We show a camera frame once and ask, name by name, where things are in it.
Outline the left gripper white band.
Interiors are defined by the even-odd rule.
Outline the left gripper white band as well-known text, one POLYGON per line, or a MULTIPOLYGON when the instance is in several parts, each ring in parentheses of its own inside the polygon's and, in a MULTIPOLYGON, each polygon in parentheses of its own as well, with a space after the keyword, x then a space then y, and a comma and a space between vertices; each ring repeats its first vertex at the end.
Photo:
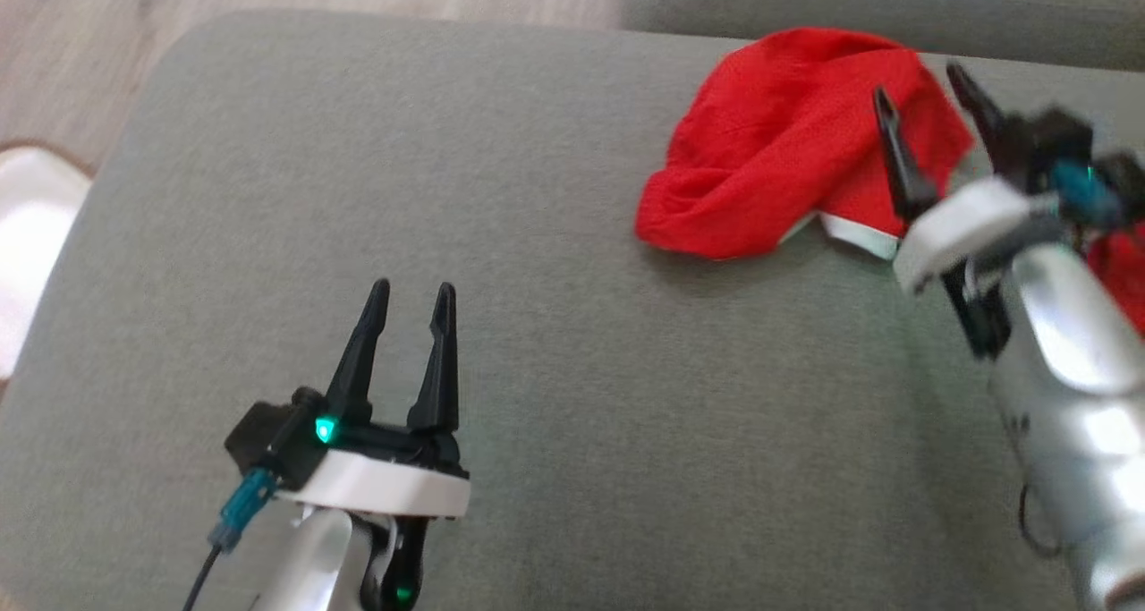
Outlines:
POLYGON ((458 338, 455 286, 440 285, 423 384, 401 424, 371 420, 369 383, 377 339, 387 320, 390 284, 369 289, 335 374, 327 386, 327 416, 291 436, 276 455, 278 492, 297 503, 368 514, 459 518, 469 510, 469 473, 461 467, 458 338))

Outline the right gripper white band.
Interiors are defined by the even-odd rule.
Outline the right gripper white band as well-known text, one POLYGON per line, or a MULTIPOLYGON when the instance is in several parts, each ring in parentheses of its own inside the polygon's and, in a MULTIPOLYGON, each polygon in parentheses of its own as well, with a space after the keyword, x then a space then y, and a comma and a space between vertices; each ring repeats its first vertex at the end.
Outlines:
POLYGON ((1058 208, 1056 195, 1025 195, 1005 180, 1028 176, 1026 119, 1003 113, 957 61, 948 61, 946 72, 960 108, 972 118, 998 176, 968 182, 939 200, 939 187, 921 170, 903 136, 895 102, 883 86, 875 89, 872 105, 893 211, 910 224, 893 259, 893 273, 908 294, 919 293, 932 278, 1058 208))

